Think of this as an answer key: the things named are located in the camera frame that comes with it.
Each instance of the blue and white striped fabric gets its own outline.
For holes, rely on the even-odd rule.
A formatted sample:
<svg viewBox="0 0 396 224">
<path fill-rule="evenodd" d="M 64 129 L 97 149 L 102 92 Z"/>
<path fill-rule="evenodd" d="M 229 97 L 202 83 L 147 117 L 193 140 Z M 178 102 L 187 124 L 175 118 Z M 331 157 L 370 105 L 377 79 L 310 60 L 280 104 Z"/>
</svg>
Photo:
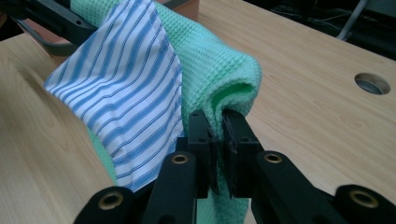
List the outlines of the blue and white striped fabric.
<svg viewBox="0 0 396 224">
<path fill-rule="evenodd" d="M 114 7 L 45 88 L 99 136 L 131 190 L 157 177 L 183 134 L 180 61 L 150 0 Z"/>
</svg>

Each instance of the green towel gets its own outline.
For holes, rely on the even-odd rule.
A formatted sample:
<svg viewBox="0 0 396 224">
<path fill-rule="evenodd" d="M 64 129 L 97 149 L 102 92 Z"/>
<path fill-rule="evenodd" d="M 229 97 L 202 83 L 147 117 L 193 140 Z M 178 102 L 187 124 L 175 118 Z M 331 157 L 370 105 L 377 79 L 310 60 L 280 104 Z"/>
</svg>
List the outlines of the green towel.
<svg viewBox="0 0 396 224">
<path fill-rule="evenodd" d="M 86 21 L 100 26 L 107 12 L 120 0 L 73 0 L 71 8 Z M 203 109 L 215 133 L 222 139 L 221 112 L 224 108 L 248 113 L 257 96 L 262 70 L 250 56 L 226 46 L 197 22 L 157 4 L 169 40 L 182 64 L 182 117 L 185 131 L 188 116 Z M 108 174 L 116 181 L 114 167 L 97 136 L 90 137 Z M 230 199 L 226 181 L 219 172 L 220 195 L 212 192 L 198 200 L 198 223 L 243 223 L 247 199 Z"/>
</svg>

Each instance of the metal grommet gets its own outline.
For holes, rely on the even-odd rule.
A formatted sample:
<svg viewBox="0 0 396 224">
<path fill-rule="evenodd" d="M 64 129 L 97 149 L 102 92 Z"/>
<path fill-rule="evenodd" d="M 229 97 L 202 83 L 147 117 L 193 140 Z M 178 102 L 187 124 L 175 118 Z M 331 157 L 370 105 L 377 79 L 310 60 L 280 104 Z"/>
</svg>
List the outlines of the metal grommet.
<svg viewBox="0 0 396 224">
<path fill-rule="evenodd" d="M 279 157 L 278 155 L 274 154 L 274 153 L 270 153 L 270 154 L 266 154 L 264 156 L 266 161 L 269 161 L 271 163 L 280 163 L 282 162 L 282 158 Z"/>
<path fill-rule="evenodd" d="M 123 196 L 118 191 L 111 191 L 101 198 L 99 208 L 102 210 L 110 210 L 119 206 L 123 201 Z"/>
<path fill-rule="evenodd" d="M 172 163 L 175 163 L 175 164 L 183 164 L 183 163 L 186 163 L 188 160 L 189 160 L 189 158 L 187 156 L 181 155 L 181 154 L 178 154 L 178 155 L 172 157 Z"/>
<path fill-rule="evenodd" d="M 376 208 L 379 206 L 378 200 L 371 194 L 362 190 L 353 189 L 349 192 L 349 197 L 354 203 L 368 208 Z"/>
</svg>

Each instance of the wooden table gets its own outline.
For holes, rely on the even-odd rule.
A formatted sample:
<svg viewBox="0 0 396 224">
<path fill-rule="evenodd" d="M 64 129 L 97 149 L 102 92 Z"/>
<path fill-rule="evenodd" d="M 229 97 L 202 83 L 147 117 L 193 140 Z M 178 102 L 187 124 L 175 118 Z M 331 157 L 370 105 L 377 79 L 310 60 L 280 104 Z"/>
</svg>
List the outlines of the wooden table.
<svg viewBox="0 0 396 224">
<path fill-rule="evenodd" d="M 262 65 L 247 120 L 265 149 L 331 194 L 354 183 L 396 203 L 396 62 L 240 0 L 201 0 L 199 22 Z M 2 223 L 72 223 L 112 185 L 84 125 L 42 87 L 55 66 L 27 35 L 0 43 Z M 390 92 L 360 89 L 362 72 Z"/>
</svg>

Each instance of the table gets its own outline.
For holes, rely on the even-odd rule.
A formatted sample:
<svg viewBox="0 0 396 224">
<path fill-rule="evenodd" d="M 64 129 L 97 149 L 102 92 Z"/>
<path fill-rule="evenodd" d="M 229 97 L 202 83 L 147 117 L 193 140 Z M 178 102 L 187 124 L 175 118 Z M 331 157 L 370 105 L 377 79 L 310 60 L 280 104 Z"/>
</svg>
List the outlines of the table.
<svg viewBox="0 0 396 224">
<path fill-rule="evenodd" d="M 396 203 L 396 62 L 241 0 L 201 0 L 199 22 L 261 64 L 247 121 L 265 149 L 326 192 L 354 183 Z M 72 223 L 112 185 L 84 125 L 42 88 L 57 63 L 27 35 L 0 43 L 2 223 Z M 363 91 L 362 72 L 390 92 Z"/>
</svg>

